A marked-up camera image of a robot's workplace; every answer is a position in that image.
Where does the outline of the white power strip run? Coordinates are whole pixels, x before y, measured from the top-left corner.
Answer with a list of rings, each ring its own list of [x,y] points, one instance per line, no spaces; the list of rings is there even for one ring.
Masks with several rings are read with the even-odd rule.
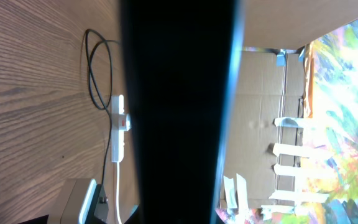
[[[111,162],[120,163],[124,158],[124,131],[126,130],[123,95],[111,97],[111,119]]]

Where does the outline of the cardboard backdrop panel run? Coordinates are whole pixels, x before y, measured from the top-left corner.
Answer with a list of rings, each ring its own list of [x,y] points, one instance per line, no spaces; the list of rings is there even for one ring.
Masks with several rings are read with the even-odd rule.
[[[244,10],[222,204],[358,212],[358,1]]]

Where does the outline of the Samsung Galaxy smartphone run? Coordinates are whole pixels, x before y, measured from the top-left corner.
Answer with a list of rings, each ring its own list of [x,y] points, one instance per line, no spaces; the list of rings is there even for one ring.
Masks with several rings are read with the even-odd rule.
[[[121,1],[140,203],[129,223],[218,223],[245,1]]]

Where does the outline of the white charger plug adapter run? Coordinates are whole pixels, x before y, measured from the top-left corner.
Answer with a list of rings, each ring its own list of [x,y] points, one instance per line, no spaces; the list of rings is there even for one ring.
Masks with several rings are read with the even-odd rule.
[[[128,131],[131,129],[131,117],[129,114],[122,114],[120,121],[121,129]]]

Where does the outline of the colourful painted poster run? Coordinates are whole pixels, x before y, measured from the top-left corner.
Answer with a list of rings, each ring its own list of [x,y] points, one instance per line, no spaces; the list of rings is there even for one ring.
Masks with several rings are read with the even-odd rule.
[[[358,223],[358,19],[241,54],[220,220]]]

